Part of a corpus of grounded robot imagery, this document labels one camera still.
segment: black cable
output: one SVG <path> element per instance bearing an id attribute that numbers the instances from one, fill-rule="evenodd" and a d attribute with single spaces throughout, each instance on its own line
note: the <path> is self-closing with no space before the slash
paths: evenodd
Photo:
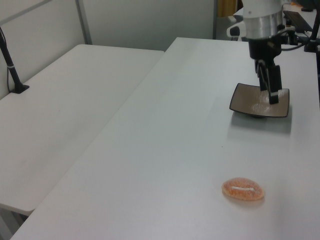
<path id="1" fill-rule="evenodd" d="M 313 6 L 316 10 L 317 13 L 319 13 L 319 9 L 318 9 L 318 6 L 317 6 L 317 2 L 315 0 L 312 1 L 313 2 Z"/>
<path id="2" fill-rule="evenodd" d="M 7 46 L 7 40 L 6 40 L 4 32 L 2 31 L 1 26 L 0 26 L 0 33 L 4 39 L 5 45 Z M 6 67 L 6 87 L 8 88 L 8 92 L 11 93 L 10 87 L 9 87 L 9 68 L 8 68 L 8 66 Z"/>
<path id="3" fill-rule="evenodd" d="M 1 33 L 2 37 L 3 37 L 3 39 L 4 39 L 5 45 L 7 45 L 7 40 L 6 40 L 4 32 L 2 31 L 1 26 L 0 26 L 0 33 Z"/>
<path id="4" fill-rule="evenodd" d="M 310 38 L 308 38 L 308 40 L 302 44 L 300 44 L 299 46 L 295 46 L 295 47 L 292 47 L 292 48 L 281 48 L 282 51 L 291 51 L 291 50 L 296 50 L 296 49 L 299 49 L 301 47 L 303 47 L 304 45 L 308 44 L 310 42 Z"/>
<path id="5" fill-rule="evenodd" d="M 281 34 L 287 34 L 290 31 L 293 31 L 293 30 L 284 30 L 284 31 L 278 32 L 275 36 L 281 35 Z"/>

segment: black cable stand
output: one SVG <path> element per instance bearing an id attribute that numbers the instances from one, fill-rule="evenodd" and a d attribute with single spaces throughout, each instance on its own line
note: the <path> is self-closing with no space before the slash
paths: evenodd
<path id="1" fill-rule="evenodd" d="M 23 85 L 19 79 L 18 73 L 16 71 L 15 65 L 12 62 L 11 56 L 9 54 L 8 48 L 7 48 L 7 43 L 5 40 L 4 35 L 2 34 L 2 29 L 1 30 L 1 34 L 0 34 L 0 49 L 1 52 L 3 54 L 4 60 L 6 62 L 6 65 L 10 71 L 10 74 L 12 76 L 12 79 L 14 81 L 14 90 L 12 90 L 12 93 L 15 94 L 21 94 L 23 93 L 25 90 L 27 90 L 29 88 L 29 86 L 27 85 Z"/>
<path id="2" fill-rule="evenodd" d="M 319 19 L 319 11 L 316 11 L 316 17 L 314 20 L 314 25 L 312 29 L 312 34 L 310 36 L 310 41 L 304 46 L 304 51 L 308 53 L 316 53 L 317 52 L 317 35 L 319 31 L 320 19 Z"/>
<path id="3" fill-rule="evenodd" d="M 318 47 L 316 51 L 316 68 L 318 73 L 318 92 L 319 92 L 319 103 L 320 103 L 320 49 Z"/>

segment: white table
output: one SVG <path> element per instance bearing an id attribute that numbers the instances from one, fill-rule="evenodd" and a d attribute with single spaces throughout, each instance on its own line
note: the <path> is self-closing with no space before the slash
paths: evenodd
<path id="1" fill-rule="evenodd" d="M 248 43 L 177 38 L 12 240 L 318 239 L 316 56 L 276 62 L 289 116 L 251 118 L 229 110 L 259 82 Z M 224 196 L 234 177 L 264 200 Z"/>
<path id="2" fill-rule="evenodd" d="M 29 215 L 162 51 L 78 45 L 0 101 L 0 207 Z"/>

